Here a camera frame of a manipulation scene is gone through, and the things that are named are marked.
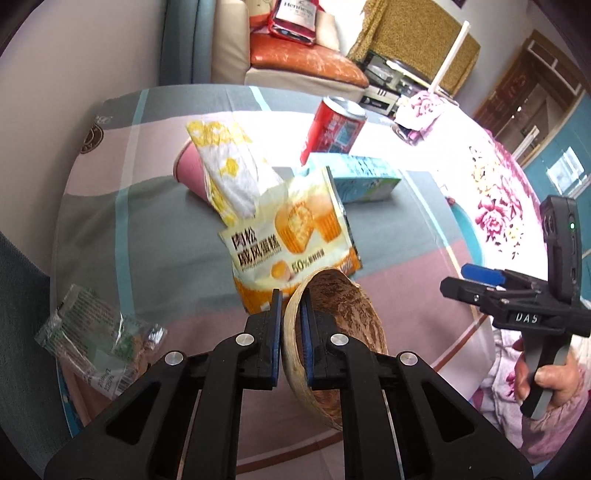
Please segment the person right hand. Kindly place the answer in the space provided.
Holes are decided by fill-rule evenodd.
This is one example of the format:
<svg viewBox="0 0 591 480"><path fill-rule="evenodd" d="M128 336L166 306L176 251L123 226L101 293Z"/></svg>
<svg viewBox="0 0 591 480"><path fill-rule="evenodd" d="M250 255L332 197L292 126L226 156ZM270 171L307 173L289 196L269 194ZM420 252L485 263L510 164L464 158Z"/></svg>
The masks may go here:
<svg viewBox="0 0 591 480"><path fill-rule="evenodd" d="M519 339L513 348L521 353L514 370L514 397L522 404L530 395L529 368L525 361L524 341ZM539 367L534 374L535 384L543 389L553 391L549 411L577 411L581 413L587 404L587 390L585 388L586 370L577 361L572 350L567 355L566 363Z"/></svg>

